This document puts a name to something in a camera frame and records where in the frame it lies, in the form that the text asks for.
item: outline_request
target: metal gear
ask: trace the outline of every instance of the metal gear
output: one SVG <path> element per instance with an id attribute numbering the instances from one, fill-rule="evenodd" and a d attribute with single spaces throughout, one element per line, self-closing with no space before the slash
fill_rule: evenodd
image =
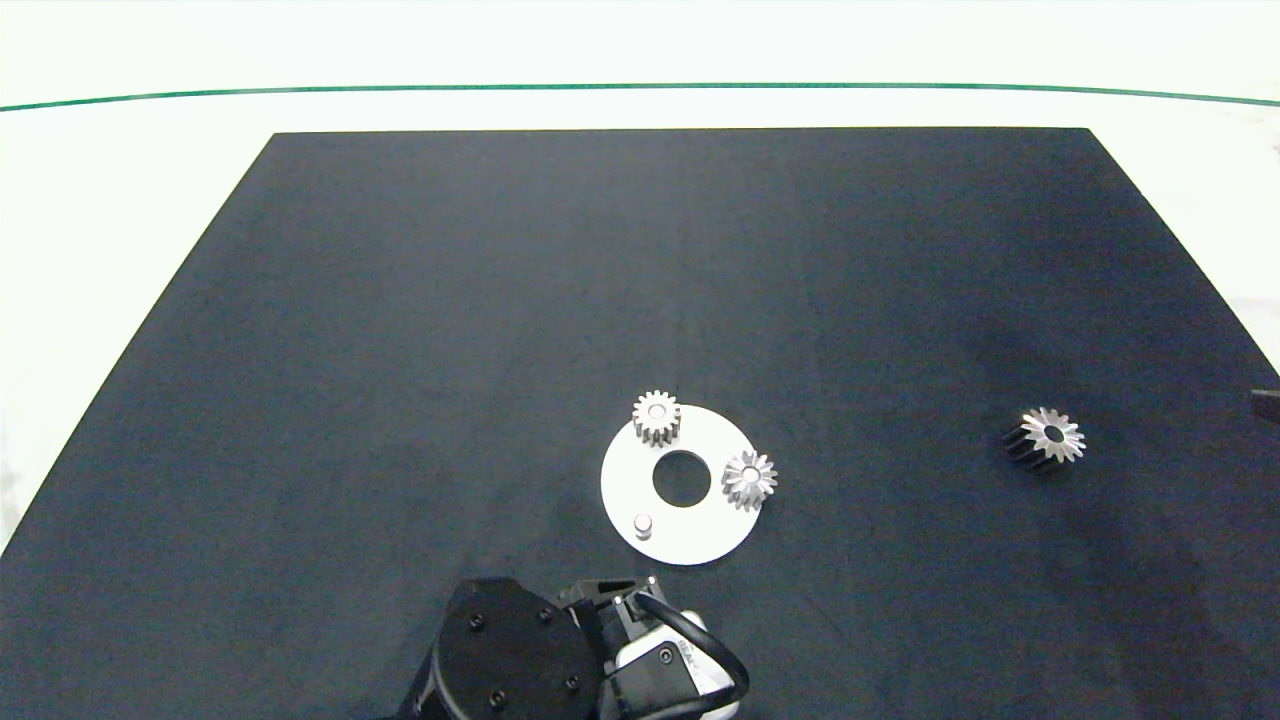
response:
<path id="1" fill-rule="evenodd" d="M 1028 470 L 1048 470 L 1084 457 L 1080 425 L 1057 410 L 1028 410 L 1023 424 L 1005 436 L 1005 451 Z"/>
<path id="2" fill-rule="evenodd" d="M 675 396 L 666 392 L 646 392 L 635 404 L 631 424 L 641 442 L 662 447 L 680 434 L 680 405 Z"/>
<path id="3" fill-rule="evenodd" d="M 733 506 L 740 510 L 759 510 L 764 500 L 773 495 L 773 488 L 778 484 L 774 479 L 777 477 L 768 455 L 742 452 L 741 456 L 730 457 L 721 483 Z"/>

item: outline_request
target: plate center hole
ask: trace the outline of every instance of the plate center hole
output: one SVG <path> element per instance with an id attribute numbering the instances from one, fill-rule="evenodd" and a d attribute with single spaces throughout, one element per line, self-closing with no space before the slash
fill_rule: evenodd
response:
<path id="1" fill-rule="evenodd" d="M 712 489 L 712 471 L 703 459 L 675 450 L 658 459 L 653 468 L 653 488 L 658 497 L 676 507 L 690 507 L 701 502 Z"/>

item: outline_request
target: black cable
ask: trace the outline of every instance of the black cable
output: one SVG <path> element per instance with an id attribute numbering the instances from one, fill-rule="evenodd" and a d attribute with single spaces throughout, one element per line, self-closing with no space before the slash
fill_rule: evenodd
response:
<path id="1" fill-rule="evenodd" d="M 701 715 L 704 712 L 710 712 L 712 710 L 718 710 L 731 702 L 742 700 L 742 696 L 746 694 L 748 688 L 751 685 L 751 679 L 746 673 L 746 667 L 736 655 L 721 644 L 721 642 L 712 637 L 710 633 L 699 628 L 692 620 L 685 618 L 680 611 L 671 607 L 666 602 L 662 602 L 657 597 L 637 592 L 635 594 L 635 602 L 640 606 L 640 610 L 653 615 L 668 628 L 680 633 L 680 635 L 692 643 L 694 647 L 707 653 L 708 657 L 714 660 L 721 667 L 724 669 L 726 673 L 728 673 L 730 679 L 733 682 L 733 684 L 727 688 L 719 688 L 718 691 L 712 691 L 691 700 L 684 700 L 666 707 L 659 707 L 658 710 L 636 720 L 675 720 L 677 717 L 695 716 L 695 714 Z"/>

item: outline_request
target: white background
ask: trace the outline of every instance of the white background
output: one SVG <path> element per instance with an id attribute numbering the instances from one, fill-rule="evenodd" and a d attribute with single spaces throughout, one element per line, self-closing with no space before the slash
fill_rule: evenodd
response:
<path id="1" fill-rule="evenodd" d="M 1280 99 L 1280 5 L 0 3 L 0 105 L 390 83 L 987 82 Z M 274 132 L 1088 127 L 1280 366 L 1280 109 L 1024 91 L 344 92 L 0 113 L 0 546 Z"/>

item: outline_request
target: black table surface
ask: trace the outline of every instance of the black table surface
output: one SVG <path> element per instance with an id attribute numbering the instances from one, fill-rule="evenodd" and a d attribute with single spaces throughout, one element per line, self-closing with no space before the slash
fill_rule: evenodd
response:
<path id="1" fill-rule="evenodd" d="M 602 506 L 654 387 L 778 462 L 708 565 Z M 458 580 L 655 573 L 744 720 L 1280 717 L 1252 387 L 1088 131 L 280 135 L 0 559 L 0 716 L 385 715 Z"/>

